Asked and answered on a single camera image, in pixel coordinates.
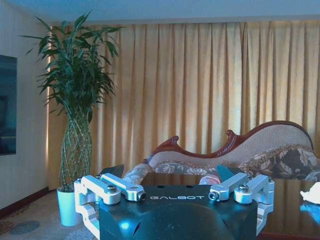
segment metal bracket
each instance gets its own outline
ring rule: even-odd
[[[239,204],[250,204],[255,200],[258,203],[258,235],[266,225],[268,213],[274,211],[275,182],[265,175],[258,175],[248,181],[249,178],[245,178],[244,175],[245,173],[238,173],[221,184],[212,185],[208,196],[211,200],[222,201],[227,200],[229,194],[234,191],[233,198]]]
[[[93,177],[79,178],[74,182],[75,211],[82,215],[83,223],[99,240],[100,226],[97,213],[90,205],[102,200],[106,205],[115,205],[121,201],[121,193],[129,201],[142,201],[146,197],[141,185],[133,185],[110,173]]]
[[[213,184],[210,188],[208,197],[210,200],[217,202],[228,200],[230,193],[232,193],[240,184],[248,182],[248,180],[247,174],[239,172],[222,183]]]

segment wooden trim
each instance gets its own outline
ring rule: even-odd
[[[320,240],[320,236],[293,236],[281,233],[261,232],[258,240]]]
[[[270,127],[270,126],[274,126],[274,125],[290,125],[290,126],[293,126],[293,127],[300,129],[308,137],[308,139],[310,140],[311,147],[312,147],[312,149],[314,149],[310,135],[307,133],[307,131],[302,126],[300,126],[294,122],[291,122],[291,121],[270,121],[270,122],[266,122],[266,123],[263,123],[263,124],[255,127],[254,129],[250,130],[249,132],[247,132],[244,135],[237,135],[232,130],[226,131],[225,133],[228,136],[226,143],[218,151],[213,152],[213,153],[209,153],[209,154],[197,154],[197,153],[189,152],[189,151],[181,148],[178,145],[179,137],[174,136],[174,137],[168,139],[167,141],[163,142],[161,145],[159,145],[153,152],[151,152],[151,154],[143,161],[143,163],[146,163],[146,164],[149,163],[155,154],[157,154],[159,152],[166,152],[166,151],[178,152],[178,153],[181,153],[181,154],[184,154],[187,156],[200,158],[200,159],[217,158],[217,157],[223,156],[223,155],[231,152],[232,150],[236,149],[244,141],[246,141],[248,138],[250,138],[255,133],[259,132],[260,130],[267,128],[267,127]]]
[[[12,214],[13,212],[21,209],[22,207],[34,202],[35,200],[38,200],[39,198],[42,198],[44,195],[48,194],[49,192],[49,187],[45,187],[19,201],[16,201],[12,203],[9,206],[6,206],[2,209],[0,209],[0,219],[2,219],[5,216],[8,216],[9,214]]]

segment white flower pot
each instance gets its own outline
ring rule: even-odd
[[[56,190],[60,212],[61,224],[66,227],[78,225],[82,222],[82,216],[76,213],[75,193]]]

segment ceiling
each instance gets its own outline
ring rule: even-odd
[[[320,19],[319,0],[5,0],[46,21],[204,23]]]

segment sofa backrest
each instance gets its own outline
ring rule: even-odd
[[[313,150],[309,134],[298,124],[289,121],[271,121],[257,126],[244,135],[226,132],[227,142],[216,152],[196,154],[178,145],[174,136],[159,145],[143,162],[152,168],[165,162],[187,163],[198,167],[215,167],[217,164],[237,166],[253,156],[287,145],[302,145]]]

